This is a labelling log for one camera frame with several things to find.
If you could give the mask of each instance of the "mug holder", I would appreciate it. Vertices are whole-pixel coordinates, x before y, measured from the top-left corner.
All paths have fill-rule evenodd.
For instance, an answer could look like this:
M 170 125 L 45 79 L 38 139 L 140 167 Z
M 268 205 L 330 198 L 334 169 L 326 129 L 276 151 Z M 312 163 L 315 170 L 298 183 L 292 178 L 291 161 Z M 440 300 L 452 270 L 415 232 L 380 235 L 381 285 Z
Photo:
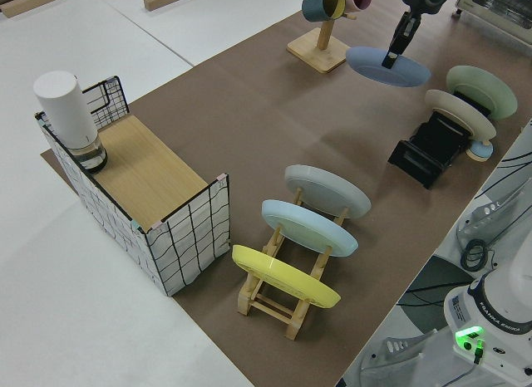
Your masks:
M 350 20 L 356 16 L 344 13 L 342 17 Z M 346 61 L 349 46 L 333 37 L 334 20 L 322 22 L 321 28 L 314 28 L 287 45 L 287 50 L 299 59 L 319 71 L 329 73 Z

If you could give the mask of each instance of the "cable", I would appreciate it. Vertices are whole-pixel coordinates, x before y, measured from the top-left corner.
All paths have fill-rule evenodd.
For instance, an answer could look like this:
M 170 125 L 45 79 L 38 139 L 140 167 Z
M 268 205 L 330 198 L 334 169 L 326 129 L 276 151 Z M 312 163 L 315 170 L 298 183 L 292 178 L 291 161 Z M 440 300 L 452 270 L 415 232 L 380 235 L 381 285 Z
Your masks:
M 475 370 L 476 368 L 476 364 L 473 365 L 473 367 L 471 369 L 469 369 L 467 372 L 465 373 L 462 373 L 460 376 L 458 377 L 455 377 L 453 380 L 451 381 L 448 381 L 447 383 L 445 383 L 444 385 L 442 385 L 441 387 L 447 387 L 448 385 L 452 385 L 453 383 L 455 383 L 456 381 L 460 380 L 462 377 L 466 377 L 467 375 L 469 375 L 473 370 Z
M 481 239 L 471 239 L 462 250 L 460 265 L 466 271 L 477 272 L 488 262 L 488 245 Z
M 438 302 L 428 302 L 425 304 L 403 304 L 402 302 L 398 302 L 396 306 L 438 306 L 438 303 L 443 302 L 443 300 Z
M 438 301 L 428 301 L 426 299 L 424 299 L 423 297 L 419 297 L 416 293 L 411 293 L 416 299 L 418 299 L 419 301 L 423 301 L 427 304 L 432 304 L 432 305 L 435 305 L 435 306 L 443 306 L 441 303 L 443 302 L 443 300 L 438 300 Z
M 406 293 L 417 293 L 419 291 L 432 290 L 432 289 L 437 289 L 437 288 L 440 288 L 440 287 L 464 286 L 464 285 L 469 285 L 470 283 L 471 283 L 471 281 L 441 283 L 441 284 L 438 284 L 438 285 L 432 285 L 432 286 L 427 286 L 427 287 L 418 287 L 416 289 L 408 289 L 406 291 Z
M 460 265 L 462 268 L 464 268 L 466 271 L 469 272 L 477 272 L 483 267 L 485 267 L 485 264 L 488 262 L 489 257 L 489 251 L 491 250 L 491 247 L 495 244 L 497 240 L 500 239 L 501 236 L 504 235 L 504 233 L 510 229 L 521 217 L 523 217 L 530 209 L 532 208 L 532 204 L 527 207 L 519 216 L 517 216 L 516 219 L 514 219 L 511 223 L 506 225 L 502 231 L 497 233 L 494 238 L 492 238 L 488 243 L 486 243 L 482 239 L 471 239 L 467 245 L 461 249 L 461 257 L 460 257 Z M 460 246 L 460 239 L 458 239 L 458 229 L 456 229 L 456 239 L 458 242 L 458 245 Z M 495 251 L 491 250 L 493 252 L 493 255 L 491 257 L 491 268 L 494 267 L 494 256 Z
M 473 370 L 475 370 L 475 367 L 480 363 L 480 359 L 482 358 L 482 356 L 484 356 L 484 341 L 483 340 L 478 340 L 477 346 L 476 346 L 476 349 L 475 349 L 475 359 L 473 360 L 473 367 L 471 369 L 469 369 L 467 372 L 462 373 L 460 376 L 455 377 L 453 380 L 448 381 L 447 383 L 445 383 L 441 387 L 447 387 L 448 385 L 452 385 L 453 383 L 457 382 L 458 380 L 466 377 L 467 375 L 470 375 L 470 373 Z

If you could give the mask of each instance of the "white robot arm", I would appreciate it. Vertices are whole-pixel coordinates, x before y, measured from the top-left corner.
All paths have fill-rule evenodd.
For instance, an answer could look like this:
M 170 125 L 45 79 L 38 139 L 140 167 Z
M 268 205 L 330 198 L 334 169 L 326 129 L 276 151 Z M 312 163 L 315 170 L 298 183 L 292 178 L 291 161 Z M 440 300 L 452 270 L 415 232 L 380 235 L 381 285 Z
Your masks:
M 532 385 L 532 232 L 515 257 L 451 290 L 454 352 L 516 386 Z

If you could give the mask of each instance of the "blue plate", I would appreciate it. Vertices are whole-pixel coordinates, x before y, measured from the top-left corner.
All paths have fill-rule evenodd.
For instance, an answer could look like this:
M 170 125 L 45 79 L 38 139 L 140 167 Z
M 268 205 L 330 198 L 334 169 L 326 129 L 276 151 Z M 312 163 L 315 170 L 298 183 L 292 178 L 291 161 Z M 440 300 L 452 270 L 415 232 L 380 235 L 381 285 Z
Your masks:
M 350 256 L 358 248 L 357 240 L 330 219 L 307 208 L 279 200 L 264 200 L 264 221 L 286 238 L 315 252 L 332 247 L 332 257 Z
M 431 71 L 399 55 L 391 69 L 382 66 L 387 51 L 373 47 L 353 47 L 346 52 L 349 66 L 358 74 L 389 86 L 420 86 L 431 78 Z

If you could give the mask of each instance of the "black cable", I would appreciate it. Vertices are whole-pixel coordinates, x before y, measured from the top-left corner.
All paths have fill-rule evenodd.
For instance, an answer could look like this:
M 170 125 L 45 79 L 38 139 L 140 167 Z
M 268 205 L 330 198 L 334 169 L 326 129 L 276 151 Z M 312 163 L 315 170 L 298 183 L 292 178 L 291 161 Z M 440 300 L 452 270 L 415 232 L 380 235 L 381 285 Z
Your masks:
M 504 227 L 502 231 L 497 233 L 497 235 L 492 238 L 488 243 L 481 239 L 471 239 L 467 243 L 467 245 L 461 250 L 460 265 L 462 266 L 462 268 L 469 272 L 477 272 L 483 267 L 485 267 L 485 264 L 488 262 L 490 248 L 508 229 L 512 227 L 512 225 L 519 221 L 519 219 L 523 217 L 531 208 L 532 204 L 527 207 L 521 214 L 519 214 L 516 219 L 506 225 L 506 227 Z M 491 257 L 492 269 L 494 268 L 493 264 L 495 251 L 493 251 L 493 253 L 494 254 Z
M 453 383 L 455 383 L 456 381 L 460 380 L 461 378 L 466 377 L 466 376 L 469 375 L 473 370 L 475 370 L 475 367 L 476 367 L 476 364 L 474 364 L 473 367 L 472 367 L 471 369 L 469 369 L 467 372 L 462 373 L 460 376 L 455 377 L 455 378 L 454 378 L 453 380 L 451 380 L 451 381 L 448 381 L 447 383 L 445 383 L 445 384 L 442 385 L 441 387 L 447 387 L 448 385 L 452 385 Z
M 436 306 L 438 303 L 436 302 L 428 302 L 428 303 L 424 303 L 424 304 L 404 304 L 402 302 L 398 302 L 396 304 L 396 306 Z
M 419 301 L 423 301 L 427 304 L 431 304 L 431 305 L 435 305 L 435 306 L 443 306 L 441 303 L 443 302 L 443 300 L 438 300 L 438 301 L 428 301 L 426 299 L 424 299 L 423 297 L 419 297 L 416 293 L 411 293 L 416 299 L 418 299 Z
M 451 283 L 441 283 L 438 285 L 432 285 L 427 287 L 418 287 L 416 289 L 408 289 L 406 293 L 417 293 L 419 291 L 426 291 L 426 290 L 432 290 L 432 289 L 438 289 L 440 287 L 454 287 L 454 286 L 464 286 L 469 285 L 471 281 L 466 282 L 451 282 Z
M 481 239 L 471 239 L 462 250 L 460 265 L 466 271 L 477 272 L 488 262 L 488 245 Z

